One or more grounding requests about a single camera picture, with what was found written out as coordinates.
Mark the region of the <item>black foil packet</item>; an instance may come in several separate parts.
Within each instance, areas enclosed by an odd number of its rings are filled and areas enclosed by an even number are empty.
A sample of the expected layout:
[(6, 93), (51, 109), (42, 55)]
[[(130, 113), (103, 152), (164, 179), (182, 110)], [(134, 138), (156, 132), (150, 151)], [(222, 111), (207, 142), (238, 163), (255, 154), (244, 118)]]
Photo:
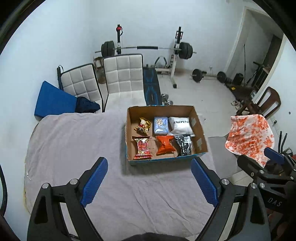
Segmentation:
[(180, 147), (178, 156), (191, 155), (192, 141), (190, 135), (176, 135), (175, 141)]

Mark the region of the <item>white soft pouch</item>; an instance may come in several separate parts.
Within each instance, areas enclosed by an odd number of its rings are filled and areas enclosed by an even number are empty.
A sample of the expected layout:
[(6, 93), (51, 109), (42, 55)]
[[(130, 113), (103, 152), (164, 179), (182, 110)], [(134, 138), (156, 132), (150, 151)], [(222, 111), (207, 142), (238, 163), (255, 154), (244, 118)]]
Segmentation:
[(177, 135), (190, 135), (194, 137), (195, 134), (190, 126), (190, 119), (188, 117), (169, 117), (169, 124), (171, 127), (171, 131), (169, 133), (170, 136)]

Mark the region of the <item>orange snack packet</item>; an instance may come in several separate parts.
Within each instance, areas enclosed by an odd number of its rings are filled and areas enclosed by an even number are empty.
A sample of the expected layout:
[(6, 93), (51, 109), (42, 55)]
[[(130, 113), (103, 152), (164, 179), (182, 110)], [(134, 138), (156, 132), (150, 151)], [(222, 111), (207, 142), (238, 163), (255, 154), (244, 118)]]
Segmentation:
[(171, 144), (171, 141), (174, 140), (174, 136), (156, 136), (156, 139), (160, 144), (157, 155), (164, 155), (176, 151), (175, 147)]

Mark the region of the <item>light blue tissue pack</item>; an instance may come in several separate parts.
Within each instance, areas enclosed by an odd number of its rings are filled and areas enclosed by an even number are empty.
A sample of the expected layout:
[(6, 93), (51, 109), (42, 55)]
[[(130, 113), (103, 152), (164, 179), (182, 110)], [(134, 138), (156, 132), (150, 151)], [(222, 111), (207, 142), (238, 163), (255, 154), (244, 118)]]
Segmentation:
[(166, 136), (168, 133), (168, 118), (166, 116), (156, 116), (154, 118), (154, 134)]

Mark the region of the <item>dark red snack packet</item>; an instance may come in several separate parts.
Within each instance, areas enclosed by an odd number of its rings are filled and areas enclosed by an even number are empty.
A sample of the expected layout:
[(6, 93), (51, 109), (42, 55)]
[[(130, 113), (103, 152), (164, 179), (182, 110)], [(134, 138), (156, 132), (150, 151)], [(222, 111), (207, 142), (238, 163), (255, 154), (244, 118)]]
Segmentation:
[(137, 144), (137, 153), (134, 155), (134, 160), (151, 159), (152, 155), (149, 151), (149, 136), (133, 136), (132, 139)]

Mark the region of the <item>yellow snack packet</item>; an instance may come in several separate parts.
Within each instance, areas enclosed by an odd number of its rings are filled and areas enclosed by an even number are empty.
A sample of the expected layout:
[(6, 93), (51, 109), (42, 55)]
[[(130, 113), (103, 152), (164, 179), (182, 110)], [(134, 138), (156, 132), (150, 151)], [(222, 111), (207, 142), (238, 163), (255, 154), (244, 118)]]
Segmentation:
[(148, 135), (149, 129), (151, 127), (151, 122), (145, 118), (139, 118), (139, 119), (140, 119), (140, 123), (138, 126), (134, 128), (134, 130), (143, 135)]

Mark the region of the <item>orange white patterned cloth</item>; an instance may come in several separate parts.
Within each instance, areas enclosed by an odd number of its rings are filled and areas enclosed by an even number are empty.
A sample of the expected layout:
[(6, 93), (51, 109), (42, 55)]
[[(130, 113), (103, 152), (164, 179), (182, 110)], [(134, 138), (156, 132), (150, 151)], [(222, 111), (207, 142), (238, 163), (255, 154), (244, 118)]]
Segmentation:
[(260, 114), (231, 117), (231, 128), (225, 148), (238, 156), (245, 155), (265, 167), (265, 148), (274, 147), (274, 134), (268, 121)]

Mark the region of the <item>brown wooden chair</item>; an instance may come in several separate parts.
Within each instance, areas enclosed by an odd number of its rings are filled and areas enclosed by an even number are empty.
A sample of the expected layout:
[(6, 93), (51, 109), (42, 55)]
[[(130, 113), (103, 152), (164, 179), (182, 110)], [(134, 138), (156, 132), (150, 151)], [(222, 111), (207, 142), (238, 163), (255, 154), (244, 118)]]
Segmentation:
[(258, 102), (253, 103), (252, 100), (247, 100), (236, 115), (243, 115), (243, 112), (246, 111), (248, 114), (261, 114), (268, 119), (280, 108), (280, 105), (281, 100), (278, 92), (268, 86)]

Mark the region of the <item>open cardboard box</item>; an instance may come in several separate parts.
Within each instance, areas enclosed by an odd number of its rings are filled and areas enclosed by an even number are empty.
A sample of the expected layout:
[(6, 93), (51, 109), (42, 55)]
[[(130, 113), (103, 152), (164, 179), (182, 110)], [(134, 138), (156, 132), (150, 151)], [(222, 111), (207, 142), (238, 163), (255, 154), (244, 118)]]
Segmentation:
[(191, 160), (208, 152), (202, 125), (190, 105), (128, 108), (125, 143), (131, 165)]

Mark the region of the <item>floor barbell with plates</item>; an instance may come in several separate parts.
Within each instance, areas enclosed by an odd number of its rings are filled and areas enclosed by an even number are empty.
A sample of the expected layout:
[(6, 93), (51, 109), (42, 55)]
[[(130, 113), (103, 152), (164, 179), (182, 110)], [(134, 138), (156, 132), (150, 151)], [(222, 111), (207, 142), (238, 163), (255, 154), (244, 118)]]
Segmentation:
[(221, 83), (225, 83), (225, 81), (227, 80), (227, 76), (224, 72), (220, 71), (218, 72), (216, 75), (211, 75), (208, 74), (206, 71), (202, 71), (200, 69), (194, 69), (192, 71), (192, 79), (196, 82), (199, 83), (201, 82), (201, 80), (205, 77), (216, 77), (217, 80)]

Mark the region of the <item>blue foam cushion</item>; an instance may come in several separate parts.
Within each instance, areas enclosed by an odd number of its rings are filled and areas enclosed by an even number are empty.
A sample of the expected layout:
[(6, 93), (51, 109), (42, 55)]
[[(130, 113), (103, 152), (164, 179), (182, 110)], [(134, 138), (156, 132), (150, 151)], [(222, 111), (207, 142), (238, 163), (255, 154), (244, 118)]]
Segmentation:
[(44, 81), (38, 95), (34, 116), (74, 113), (77, 98)]

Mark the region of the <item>black blue weight bench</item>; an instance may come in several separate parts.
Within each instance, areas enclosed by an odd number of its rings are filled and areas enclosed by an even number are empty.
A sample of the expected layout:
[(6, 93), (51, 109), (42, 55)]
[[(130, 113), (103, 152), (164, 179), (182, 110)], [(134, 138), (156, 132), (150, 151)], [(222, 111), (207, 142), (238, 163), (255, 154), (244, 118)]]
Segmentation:
[(154, 68), (143, 68), (144, 97), (147, 105), (162, 105), (157, 72)]

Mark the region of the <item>white quilted chair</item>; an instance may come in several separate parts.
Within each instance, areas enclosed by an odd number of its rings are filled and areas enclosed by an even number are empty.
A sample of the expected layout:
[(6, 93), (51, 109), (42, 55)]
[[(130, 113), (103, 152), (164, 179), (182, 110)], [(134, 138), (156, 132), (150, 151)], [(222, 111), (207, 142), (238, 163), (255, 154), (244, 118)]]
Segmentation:
[(103, 60), (107, 87), (105, 111), (146, 106), (142, 54), (126, 54)]
[(75, 97), (85, 97), (100, 105), (104, 112), (104, 102), (98, 85), (95, 68), (92, 63), (84, 64), (64, 71), (63, 66), (57, 67), (58, 86), (60, 90)]

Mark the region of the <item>white quilted chair right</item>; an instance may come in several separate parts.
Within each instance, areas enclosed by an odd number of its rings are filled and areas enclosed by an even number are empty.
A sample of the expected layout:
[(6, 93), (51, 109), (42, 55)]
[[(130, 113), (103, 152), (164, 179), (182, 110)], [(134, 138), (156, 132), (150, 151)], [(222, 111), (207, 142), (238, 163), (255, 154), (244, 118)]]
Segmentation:
[(126, 54), (103, 60), (107, 87), (105, 111), (146, 106), (142, 54)]

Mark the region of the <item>racked barbell with plates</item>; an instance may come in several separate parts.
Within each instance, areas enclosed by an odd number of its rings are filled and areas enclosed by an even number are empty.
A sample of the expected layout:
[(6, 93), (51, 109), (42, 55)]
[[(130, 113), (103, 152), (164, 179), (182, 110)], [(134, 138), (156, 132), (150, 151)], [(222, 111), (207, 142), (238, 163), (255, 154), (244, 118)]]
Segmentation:
[(101, 50), (95, 51), (95, 53), (101, 53), (102, 57), (114, 56), (117, 52), (121, 53), (121, 50), (125, 49), (137, 49), (137, 50), (172, 50), (173, 54), (177, 54), (180, 59), (190, 59), (193, 54), (197, 52), (193, 51), (192, 45), (189, 43), (181, 42), (179, 47), (165, 48), (158, 46), (129, 46), (129, 47), (115, 47), (114, 41), (106, 41), (101, 45)]

